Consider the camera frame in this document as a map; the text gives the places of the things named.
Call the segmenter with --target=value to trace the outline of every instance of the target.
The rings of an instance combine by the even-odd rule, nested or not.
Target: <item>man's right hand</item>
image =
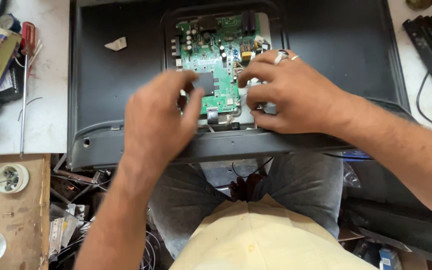
[[[274,65],[277,50],[256,56],[238,76],[238,86],[258,78],[267,83],[250,87],[246,103],[255,123],[279,133],[327,133],[351,120],[349,108],[355,99],[297,58],[291,50],[289,59]],[[276,114],[257,109],[267,102],[276,105]]]

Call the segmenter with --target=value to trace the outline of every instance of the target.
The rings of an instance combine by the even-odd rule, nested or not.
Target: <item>blue jeans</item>
[[[301,151],[274,157],[268,176],[255,187],[253,201],[259,201],[267,193],[338,238],[342,189],[342,160]],[[173,258],[181,253],[203,219],[225,200],[229,198],[191,166],[166,169],[153,189],[149,208]]]

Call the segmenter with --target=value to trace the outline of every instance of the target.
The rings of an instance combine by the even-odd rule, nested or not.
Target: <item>forearm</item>
[[[432,131],[351,98],[350,120],[328,133],[369,153],[432,210]]]
[[[75,269],[138,268],[146,241],[147,203],[160,174],[156,168],[143,159],[121,159]]]

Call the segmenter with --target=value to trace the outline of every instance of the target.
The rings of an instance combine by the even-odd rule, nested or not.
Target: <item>wooden table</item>
[[[0,168],[21,164],[29,172],[28,185],[20,192],[0,192],[0,233],[6,238],[6,252],[0,269],[48,269],[50,219],[50,155],[0,156]]]

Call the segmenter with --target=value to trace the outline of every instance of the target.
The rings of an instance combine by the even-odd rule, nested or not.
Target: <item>white table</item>
[[[7,13],[32,22],[42,41],[28,81],[24,132],[25,153],[66,153],[68,126],[69,0],[9,0]],[[18,154],[23,100],[0,112],[0,155]]]
[[[393,27],[403,67],[406,91],[413,116],[432,128],[416,109],[416,95],[426,67],[402,27],[406,19],[432,15],[432,6],[422,12],[410,10],[404,0],[389,0]],[[69,0],[10,0],[7,9],[21,22],[38,28],[44,48],[32,69],[26,108],[25,153],[66,153],[68,96]],[[421,109],[432,120],[432,78],[425,83]],[[0,155],[19,153],[20,126],[17,121],[22,100],[11,102],[0,113]]]
[[[421,116],[416,108],[416,96],[420,89],[423,77],[428,71],[420,59],[420,56],[411,42],[408,34],[403,28],[403,22],[407,19],[414,20],[419,15],[431,16],[432,6],[424,11],[416,12],[409,9],[405,0],[388,0],[393,19],[394,33],[396,35],[399,58],[403,67],[404,83],[406,92],[411,105],[411,113],[414,118],[422,125],[432,129],[432,124]],[[432,120],[432,77],[429,76],[424,84],[424,88],[419,98],[419,105],[423,113]]]

